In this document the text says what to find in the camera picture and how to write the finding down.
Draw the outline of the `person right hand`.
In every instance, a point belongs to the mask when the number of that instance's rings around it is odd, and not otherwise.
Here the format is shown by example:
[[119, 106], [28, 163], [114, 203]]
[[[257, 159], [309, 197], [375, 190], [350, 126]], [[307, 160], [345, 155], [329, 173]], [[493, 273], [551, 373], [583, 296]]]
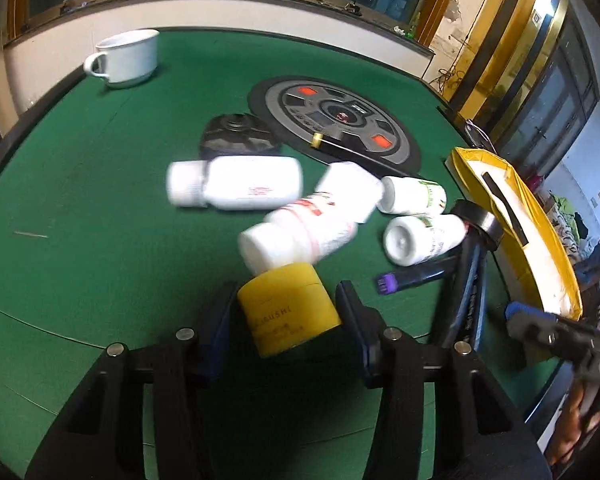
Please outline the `person right hand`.
[[562, 411], [544, 452], [547, 463], [551, 467], [567, 463], [581, 437], [589, 434], [600, 424], [600, 411], [598, 411], [586, 426], [583, 425], [580, 408], [583, 404], [584, 390], [583, 382], [575, 380], [562, 404]]

